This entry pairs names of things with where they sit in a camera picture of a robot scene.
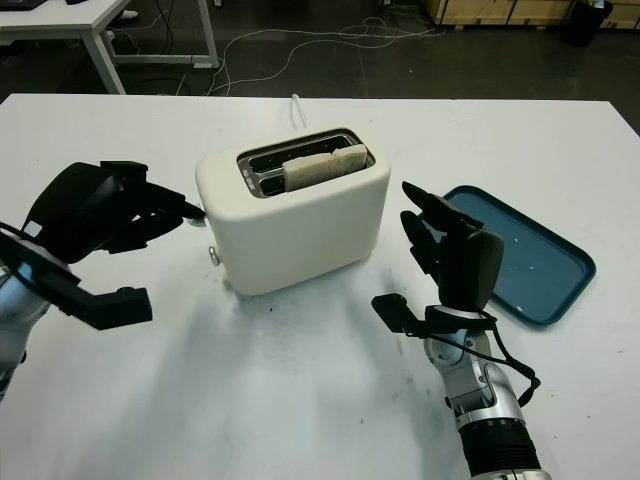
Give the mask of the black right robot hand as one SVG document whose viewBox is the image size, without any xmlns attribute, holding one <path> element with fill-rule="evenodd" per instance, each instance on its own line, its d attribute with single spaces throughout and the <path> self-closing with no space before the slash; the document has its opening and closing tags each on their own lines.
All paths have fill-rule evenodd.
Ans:
<svg viewBox="0 0 640 480">
<path fill-rule="evenodd" d="M 442 197 L 407 181 L 402 190 L 420 209 L 418 214 L 409 210 L 400 214 L 410 252 L 435 281 L 440 303 L 461 311 L 482 311 L 497 283 L 503 239 Z"/>
</svg>

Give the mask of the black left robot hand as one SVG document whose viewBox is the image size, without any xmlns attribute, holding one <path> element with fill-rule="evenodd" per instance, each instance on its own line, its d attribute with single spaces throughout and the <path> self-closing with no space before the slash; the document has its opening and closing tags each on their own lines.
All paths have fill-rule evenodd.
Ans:
<svg viewBox="0 0 640 480">
<path fill-rule="evenodd" d="M 90 253 L 144 249 L 185 220 L 205 212 L 183 194 L 147 180 L 134 161 L 76 162 L 66 167 L 32 205 L 22 231 L 66 264 Z"/>
</svg>

